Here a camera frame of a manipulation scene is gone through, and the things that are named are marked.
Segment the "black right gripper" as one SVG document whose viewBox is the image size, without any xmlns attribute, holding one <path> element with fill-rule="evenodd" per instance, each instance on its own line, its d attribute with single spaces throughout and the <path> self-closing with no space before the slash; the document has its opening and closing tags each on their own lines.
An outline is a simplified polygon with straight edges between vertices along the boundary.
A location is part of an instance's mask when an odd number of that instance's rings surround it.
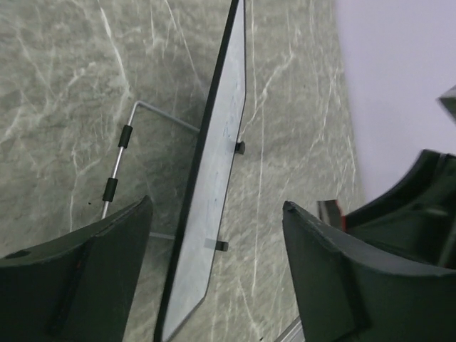
<svg viewBox="0 0 456 342">
<path fill-rule="evenodd" d="M 351 236 L 435 266 L 455 266 L 455 156 L 422 150 L 386 193 L 347 214 Z"/>
</svg>

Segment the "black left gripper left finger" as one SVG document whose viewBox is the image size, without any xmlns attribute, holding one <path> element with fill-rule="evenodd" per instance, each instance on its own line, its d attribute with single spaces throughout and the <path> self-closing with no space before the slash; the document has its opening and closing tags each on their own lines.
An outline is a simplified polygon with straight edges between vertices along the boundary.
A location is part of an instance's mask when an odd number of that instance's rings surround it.
<svg viewBox="0 0 456 342">
<path fill-rule="evenodd" d="M 1 258 L 2 341 L 121 341 L 152 200 Z"/>
</svg>

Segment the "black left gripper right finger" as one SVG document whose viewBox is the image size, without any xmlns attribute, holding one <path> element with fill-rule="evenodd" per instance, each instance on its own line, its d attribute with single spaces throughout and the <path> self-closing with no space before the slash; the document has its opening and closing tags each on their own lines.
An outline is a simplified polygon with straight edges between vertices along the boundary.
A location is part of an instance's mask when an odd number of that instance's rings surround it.
<svg viewBox="0 0 456 342">
<path fill-rule="evenodd" d="M 294 202 L 282 220 L 307 341 L 453 341 L 455 271 L 391 254 Z"/>
</svg>

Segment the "small white whiteboard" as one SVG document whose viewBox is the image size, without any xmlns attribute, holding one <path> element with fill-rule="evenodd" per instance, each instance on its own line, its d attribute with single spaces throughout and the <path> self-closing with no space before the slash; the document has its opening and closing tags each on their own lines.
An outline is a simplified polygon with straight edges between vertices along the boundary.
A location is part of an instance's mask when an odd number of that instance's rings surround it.
<svg viewBox="0 0 456 342">
<path fill-rule="evenodd" d="M 229 7 L 175 233 L 154 341 L 170 341 L 204 301 L 246 100 L 245 3 Z"/>
</svg>

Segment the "red bone-shaped eraser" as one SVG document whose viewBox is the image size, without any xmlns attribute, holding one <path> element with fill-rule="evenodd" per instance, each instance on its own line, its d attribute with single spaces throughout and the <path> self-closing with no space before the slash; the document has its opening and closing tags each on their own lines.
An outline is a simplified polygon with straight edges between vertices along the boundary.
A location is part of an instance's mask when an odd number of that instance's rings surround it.
<svg viewBox="0 0 456 342">
<path fill-rule="evenodd" d="M 336 199 L 317 202 L 318 218 L 339 230 L 346 231 L 346 217 L 343 215 Z"/>
</svg>

